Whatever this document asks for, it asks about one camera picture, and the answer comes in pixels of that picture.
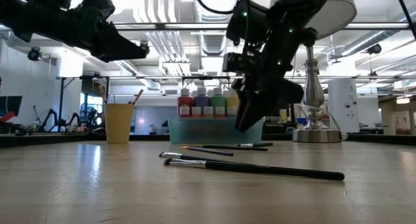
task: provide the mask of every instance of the white lamp shade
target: white lamp shade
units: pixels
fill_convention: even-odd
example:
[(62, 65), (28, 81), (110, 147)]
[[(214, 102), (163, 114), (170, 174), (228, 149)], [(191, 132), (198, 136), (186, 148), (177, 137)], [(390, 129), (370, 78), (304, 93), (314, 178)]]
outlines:
[[(279, 0), (271, 0), (270, 6)], [(306, 26), (313, 27), (319, 33), (318, 40), (345, 28), (357, 16), (354, 0), (328, 0)]]

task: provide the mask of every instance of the table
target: table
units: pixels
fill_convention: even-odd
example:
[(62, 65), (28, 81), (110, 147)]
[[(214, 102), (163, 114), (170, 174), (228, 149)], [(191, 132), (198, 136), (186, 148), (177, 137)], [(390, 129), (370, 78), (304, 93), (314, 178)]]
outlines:
[[(165, 167), (162, 151), (345, 173), (344, 182)], [(0, 149), (0, 223), (415, 223), (416, 147), (275, 142), (234, 157), (168, 142)]]

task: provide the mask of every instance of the paintbrush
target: paintbrush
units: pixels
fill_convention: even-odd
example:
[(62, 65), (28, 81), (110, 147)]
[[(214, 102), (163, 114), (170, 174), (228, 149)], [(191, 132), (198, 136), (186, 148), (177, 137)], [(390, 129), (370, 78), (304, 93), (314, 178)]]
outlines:
[(232, 149), (232, 150), (247, 150), (247, 151), (268, 151), (268, 149), (261, 147), (234, 147), (225, 145), (192, 145), (196, 147), (202, 147), (206, 149)]
[(180, 148), (181, 149), (189, 149), (189, 150), (193, 150), (193, 151), (204, 152), (204, 153), (212, 153), (212, 154), (216, 154), (216, 155), (234, 156), (234, 153), (212, 150), (212, 149), (202, 149), (202, 148), (199, 148), (199, 147), (181, 146)]
[(102, 84), (100, 84), (98, 86), (99, 92), (101, 93), (101, 97), (104, 100), (104, 103), (107, 104), (107, 97), (105, 96), (105, 92), (104, 92), (104, 86)]
[(234, 171), (243, 173), (259, 173), (270, 175), (286, 175), (312, 179), (327, 179), (342, 181), (345, 176), (340, 172), (317, 171), (311, 169), (279, 168), (274, 166), (259, 166), (254, 164), (241, 164), (233, 162), (213, 162), (206, 160), (181, 160), (169, 158), (164, 161), (165, 166), (188, 166), (194, 168), (215, 169), (221, 171)]
[(224, 160), (216, 160), (211, 158), (201, 158), (198, 156), (188, 156), (183, 155), (181, 153), (171, 153), (171, 152), (162, 152), (159, 154), (159, 157), (161, 158), (174, 158), (174, 159), (182, 159), (182, 160), (206, 160), (206, 161), (212, 161), (212, 162), (228, 162)]
[(143, 91), (144, 91), (144, 90), (141, 90), (141, 91), (137, 94), (137, 97), (136, 97), (135, 101), (133, 101), (133, 102), (131, 103), (132, 105), (135, 105), (135, 104), (136, 104), (136, 102), (138, 101), (138, 99), (140, 98), (140, 96), (143, 94)]

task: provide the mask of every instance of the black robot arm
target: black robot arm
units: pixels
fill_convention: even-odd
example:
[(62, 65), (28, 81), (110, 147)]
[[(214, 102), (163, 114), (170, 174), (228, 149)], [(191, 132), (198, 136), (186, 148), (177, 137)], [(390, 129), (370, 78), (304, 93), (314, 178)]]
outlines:
[(300, 103), (304, 91), (299, 84), (284, 79), (300, 46), (312, 46), (315, 29), (305, 26), (327, 0), (280, 0), (270, 9), (247, 0), (237, 2), (227, 28), (227, 37), (248, 43), (243, 54), (228, 53), (223, 71), (243, 74), (233, 83), (240, 107), (235, 128), (247, 131), (275, 109), (279, 98)]
[(111, 0), (85, 0), (68, 8), (71, 0), (0, 0), (0, 23), (29, 42), (33, 33), (79, 47), (104, 62), (146, 58), (147, 44), (124, 38), (107, 18), (115, 11)]

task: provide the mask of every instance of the yellow cup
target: yellow cup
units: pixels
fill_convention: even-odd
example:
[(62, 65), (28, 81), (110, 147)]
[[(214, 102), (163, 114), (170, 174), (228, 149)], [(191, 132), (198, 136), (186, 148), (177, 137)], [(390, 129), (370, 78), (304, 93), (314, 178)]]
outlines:
[(129, 143), (134, 108), (130, 104), (105, 104), (107, 143)]

